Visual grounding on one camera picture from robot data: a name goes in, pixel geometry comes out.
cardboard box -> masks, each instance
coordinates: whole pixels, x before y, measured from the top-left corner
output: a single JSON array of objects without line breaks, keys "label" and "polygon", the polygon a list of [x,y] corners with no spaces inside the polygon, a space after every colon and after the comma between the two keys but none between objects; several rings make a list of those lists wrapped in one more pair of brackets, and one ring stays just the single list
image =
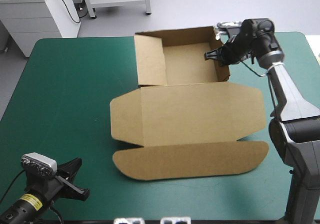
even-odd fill
[{"label": "cardboard box", "polygon": [[266,125],[262,93],[229,82],[142,87],[110,103],[111,135],[141,148],[113,161],[139,180],[248,172],[265,142],[237,142]]},{"label": "cardboard box", "polygon": [[229,67],[204,59],[222,45],[211,27],[140,32],[134,36],[138,84],[177,85],[227,81]]}]

cardboard flap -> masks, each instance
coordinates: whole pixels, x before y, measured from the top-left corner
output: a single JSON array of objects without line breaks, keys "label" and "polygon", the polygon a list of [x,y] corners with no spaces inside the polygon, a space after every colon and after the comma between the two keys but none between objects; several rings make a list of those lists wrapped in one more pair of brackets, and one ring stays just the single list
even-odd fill
[{"label": "cardboard flap", "polygon": [[215,34],[214,32],[215,30],[213,26],[207,26],[139,32],[137,34],[161,38],[163,46],[165,47],[209,42],[211,37]]},{"label": "cardboard flap", "polygon": [[166,64],[162,39],[134,36],[136,66],[140,85],[166,85]]},{"label": "cardboard flap", "polygon": [[114,139],[143,145],[140,90],[113,99],[110,102],[110,119],[111,135]]},{"label": "cardboard flap", "polygon": [[256,168],[266,157],[265,142],[221,142],[117,151],[113,162],[138,180],[234,175]]},{"label": "cardboard flap", "polygon": [[266,125],[262,93],[229,82],[143,87],[111,107],[112,136],[145,147],[236,141]]}]

black cable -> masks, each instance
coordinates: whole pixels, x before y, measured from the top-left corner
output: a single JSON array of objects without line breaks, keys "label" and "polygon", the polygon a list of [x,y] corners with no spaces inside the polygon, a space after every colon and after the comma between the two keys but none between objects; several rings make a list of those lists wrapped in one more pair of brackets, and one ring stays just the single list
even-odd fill
[{"label": "black cable", "polygon": [[239,61],[245,65],[245,67],[247,67],[252,73],[254,73],[256,76],[258,77],[263,77],[261,74],[258,74],[257,72],[255,72],[252,68],[250,68],[245,62],[242,61],[242,59],[228,46],[228,45],[224,45],[224,47],[226,47],[236,58],[239,59]]},{"label": "black cable", "polygon": [[59,221],[60,221],[61,224],[64,224],[64,223],[65,223],[65,222],[64,222],[64,219],[63,219],[63,217],[62,217],[62,215],[61,215],[61,213],[60,213],[57,209],[54,208],[54,202],[53,202],[53,201],[51,202],[51,205],[50,205],[49,209],[50,209],[53,213],[55,213],[55,214],[57,215],[57,217],[58,217],[58,219],[59,219]]},{"label": "black cable", "polygon": [[89,10],[88,10],[88,8],[87,8],[87,11],[86,11],[85,15],[83,15],[83,16],[79,16],[79,18],[83,18],[83,17],[85,17],[85,16],[88,14],[88,12],[89,12]]},{"label": "black cable", "polygon": [[274,97],[274,92],[271,86],[271,79],[270,79],[270,75],[267,73],[267,77],[268,77],[268,85],[269,85],[269,90],[270,90],[270,94],[271,94],[271,99],[272,99],[272,104],[273,104],[273,108],[274,108],[274,113],[275,113],[275,118],[278,119],[278,115],[277,115],[277,111],[276,111],[276,102],[275,102],[275,97]]},{"label": "black cable", "polygon": [[14,182],[17,180],[17,178],[22,174],[24,173],[25,170],[22,170],[21,172],[19,172],[16,177],[12,180],[12,182],[10,183],[8,189],[6,190],[6,192],[4,193],[4,195],[2,196],[1,200],[0,200],[0,204],[2,203],[2,201],[5,199],[6,195],[8,194],[10,188],[12,187],[12,185],[14,184]]},{"label": "black cable", "polygon": [[65,5],[65,8],[67,9],[67,11],[68,11],[68,14],[69,14],[69,16],[70,16],[70,18],[73,20],[73,22],[75,22],[75,23],[80,23],[80,17],[79,17],[79,21],[75,21],[74,20],[74,18],[72,17],[72,15],[71,15],[71,13],[70,13],[70,11],[69,11],[69,9],[68,9],[68,6],[66,5],[66,3],[65,3],[65,1],[64,0],[62,0],[62,2],[64,3],[64,5]]}]

green table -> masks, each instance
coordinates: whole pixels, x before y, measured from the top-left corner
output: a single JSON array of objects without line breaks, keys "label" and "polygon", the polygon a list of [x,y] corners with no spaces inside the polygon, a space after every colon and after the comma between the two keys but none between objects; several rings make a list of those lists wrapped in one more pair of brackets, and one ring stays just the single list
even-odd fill
[{"label": "green table", "polygon": [[[297,86],[307,100],[320,106],[319,65],[304,35],[277,33],[277,38]],[[291,176],[267,128],[245,138],[267,141],[270,152],[257,169],[243,175],[142,182],[116,169],[113,153],[130,144],[112,139],[109,102],[137,88],[135,63],[132,37],[39,41],[0,122],[1,193],[21,169],[21,155],[39,152],[58,163],[74,157],[83,159],[75,184],[89,187],[91,195],[85,203],[60,199],[56,207],[65,219],[282,217]],[[258,65],[255,68],[264,72]],[[230,70],[231,82],[263,91],[269,120],[272,102],[267,79],[254,76],[243,65],[231,66]],[[1,205],[1,212],[24,187],[25,178],[21,177]],[[46,217],[56,218],[53,214]]]}]

